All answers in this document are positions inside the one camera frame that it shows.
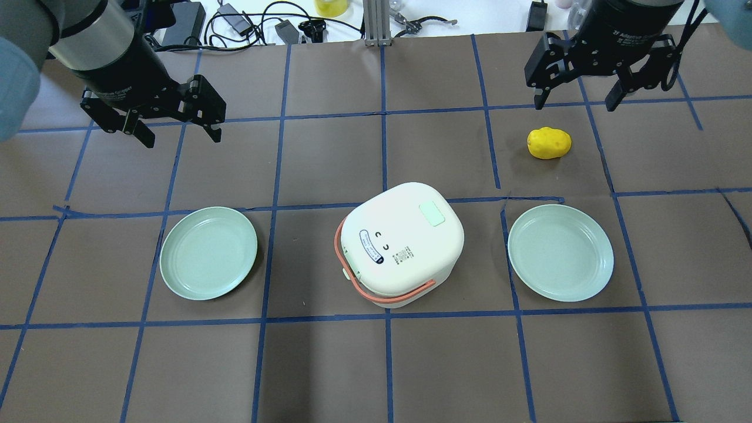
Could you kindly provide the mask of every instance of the plate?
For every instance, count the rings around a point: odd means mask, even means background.
[[[177,222],[159,253],[159,271],[172,292],[189,300],[227,294],[256,261],[258,239],[237,210],[208,207]]]
[[[606,286],[614,250],[590,216],[567,205],[524,212],[509,231],[509,261],[525,285],[557,301],[582,301]]]

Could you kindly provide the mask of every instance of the orange handle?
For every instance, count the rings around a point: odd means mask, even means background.
[[[400,303],[401,301],[409,300],[412,297],[415,297],[416,295],[420,294],[421,292],[431,288],[433,285],[436,285],[436,281],[431,279],[430,281],[419,286],[418,288],[413,289],[412,291],[406,294],[400,295],[399,297],[389,297],[389,298],[374,297],[368,292],[365,292],[363,288],[361,288],[360,283],[358,283],[358,279],[353,274],[353,270],[350,268],[350,264],[347,263],[347,261],[342,256],[342,253],[339,251],[339,242],[342,236],[342,225],[344,225],[344,219],[339,224],[339,227],[337,228],[337,232],[334,235],[334,252],[337,254],[337,258],[339,259],[339,262],[342,263],[342,268],[347,273],[347,275],[350,276],[350,281],[353,282],[355,291],[358,291],[358,294],[360,294],[363,298],[366,298],[369,301],[373,301],[374,303],[379,303],[379,304]]]

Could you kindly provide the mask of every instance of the qr code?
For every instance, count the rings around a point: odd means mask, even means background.
[[[410,247],[405,247],[402,250],[397,251],[395,254],[392,255],[394,262],[397,264],[400,264],[411,257],[415,257],[415,255],[410,250]]]

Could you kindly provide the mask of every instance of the plate rim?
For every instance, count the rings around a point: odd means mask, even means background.
[[[608,277],[605,278],[605,280],[603,281],[602,286],[600,286],[600,283],[597,284],[599,286],[599,289],[596,292],[594,292],[593,294],[590,294],[590,295],[588,295],[586,297],[579,296],[579,297],[576,297],[576,299],[573,299],[573,300],[572,299],[562,299],[562,297],[557,296],[556,294],[552,294],[551,292],[543,291],[539,287],[535,286],[535,284],[531,284],[530,282],[526,281],[525,278],[522,277],[522,275],[520,274],[520,272],[517,270],[517,266],[514,263],[514,256],[511,253],[511,251],[513,249],[512,248],[512,243],[513,243],[512,242],[512,239],[513,239],[512,234],[514,233],[514,228],[517,226],[518,222],[523,222],[523,218],[527,214],[529,214],[531,212],[534,212],[535,210],[538,210],[540,208],[551,208],[551,207],[555,207],[555,208],[567,208],[567,209],[575,211],[580,216],[584,217],[585,219],[587,219],[587,220],[591,221],[593,224],[595,224],[595,228],[597,230],[599,230],[600,233],[602,233],[602,235],[605,237],[605,240],[607,241],[606,245],[608,246],[608,253],[610,253],[608,255],[611,258],[611,260],[610,260],[611,261],[611,265],[609,266],[609,269],[608,269]],[[588,300],[590,298],[593,298],[595,295],[597,295],[601,291],[603,291],[603,289],[606,287],[606,285],[608,285],[609,281],[611,280],[611,277],[614,274],[614,265],[615,265],[615,261],[616,261],[616,259],[614,257],[614,246],[611,244],[611,239],[608,238],[608,234],[603,229],[603,227],[595,219],[593,219],[589,214],[585,213],[584,211],[580,210],[579,208],[574,208],[574,207],[571,207],[570,205],[565,205],[565,204],[542,204],[542,205],[537,205],[536,207],[530,208],[530,209],[526,210],[524,213],[522,213],[514,221],[514,223],[512,224],[512,226],[511,226],[511,228],[509,230],[508,241],[507,241],[507,252],[508,252],[508,256],[509,256],[509,263],[511,264],[512,269],[514,269],[514,272],[517,274],[517,276],[520,278],[520,280],[528,288],[532,289],[534,292],[536,292],[539,295],[542,295],[543,297],[546,297],[546,298],[548,298],[550,300],[560,301],[560,302],[563,302],[563,303],[576,303],[576,302],[579,302],[579,301],[585,301],[585,300]]]
[[[210,210],[223,210],[223,211],[229,210],[229,211],[232,211],[232,212],[234,212],[234,213],[242,216],[243,219],[248,223],[248,226],[250,227],[250,231],[253,234],[253,237],[256,239],[256,244],[254,245],[254,248],[256,250],[254,251],[253,259],[250,261],[250,265],[248,266],[248,270],[244,271],[243,276],[241,278],[239,278],[237,281],[233,281],[232,283],[227,284],[227,286],[224,289],[222,289],[222,290],[219,291],[220,292],[219,294],[216,294],[216,295],[212,294],[212,295],[208,295],[208,296],[187,297],[187,296],[183,295],[182,293],[177,292],[171,286],[171,282],[165,276],[165,271],[163,270],[162,258],[164,257],[165,251],[168,249],[169,241],[170,241],[170,235],[172,235],[172,233],[175,231],[175,229],[177,229],[189,217],[191,217],[193,215],[196,215],[198,213],[206,212],[206,211],[210,211]],[[162,247],[160,248],[160,251],[159,251],[159,274],[162,275],[162,280],[165,282],[165,285],[167,285],[167,288],[170,291],[172,291],[173,293],[175,293],[176,295],[178,295],[179,297],[185,298],[187,300],[194,300],[194,301],[212,300],[214,298],[218,298],[218,297],[221,297],[224,294],[227,294],[228,292],[230,292],[233,289],[235,289],[238,285],[240,285],[240,283],[245,279],[245,277],[248,276],[248,273],[250,273],[250,270],[253,268],[253,265],[256,263],[256,256],[258,256],[258,253],[259,253],[259,234],[256,232],[256,228],[253,225],[253,223],[251,223],[251,221],[245,215],[243,215],[239,211],[235,210],[234,208],[224,207],[224,206],[221,206],[221,205],[213,205],[213,206],[210,206],[210,207],[204,207],[204,208],[200,208],[198,210],[192,211],[191,213],[189,213],[188,215],[186,215],[182,219],[180,219],[175,224],[175,226],[173,226],[172,229],[170,229],[170,232],[167,233],[167,236],[165,237],[165,241],[162,243]]]

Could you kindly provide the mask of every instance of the metal post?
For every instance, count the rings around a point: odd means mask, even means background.
[[[389,0],[363,0],[365,45],[392,45],[389,25]]]

